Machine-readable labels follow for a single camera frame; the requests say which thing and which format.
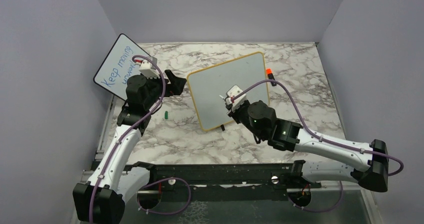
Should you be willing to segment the yellow-framed whiteboard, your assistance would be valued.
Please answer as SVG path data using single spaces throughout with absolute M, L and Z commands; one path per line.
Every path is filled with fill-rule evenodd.
M 203 131 L 210 131 L 232 122 L 227 116 L 223 97 L 234 85 L 242 90 L 267 78 L 262 52 L 254 52 L 239 58 L 191 72 L 187 83 L 192 101 Z

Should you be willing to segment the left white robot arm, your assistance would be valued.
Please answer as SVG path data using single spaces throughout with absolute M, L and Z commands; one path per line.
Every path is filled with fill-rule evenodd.
M 141 188 L 151 189 L 157 175 L 145 167 L 123 174 L 129 156 L 140 141 L 153 112 L 166 97 L 179 96 L 187 83 L 171 70 L 161 76 L 144 71 L 126 82 L 126 106 L 117 118 L 111 145 L 86 183 L 78 183 L 72 196 L 80 221 L 120 223 L 127 202 Z

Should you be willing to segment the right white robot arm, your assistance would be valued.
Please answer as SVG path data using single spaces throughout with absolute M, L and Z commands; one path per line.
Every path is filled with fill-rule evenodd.
M 226 101 L 228 116 L 242 124 L 256 143 L 267 142 L 280 151 L 297 151 L 319 155 L 331 162 L 304 163 L 289 173 L 289 182 L 301 187 L 307 182 L 341 180 L 357 183 L 374 192 L 388 190 L 388 149 L 384 141 L 370 143 L 347 141 L 318 132 L 307 131 L 299 123 L 279 119 L 275 110 L 263 101 L 241 104 Z

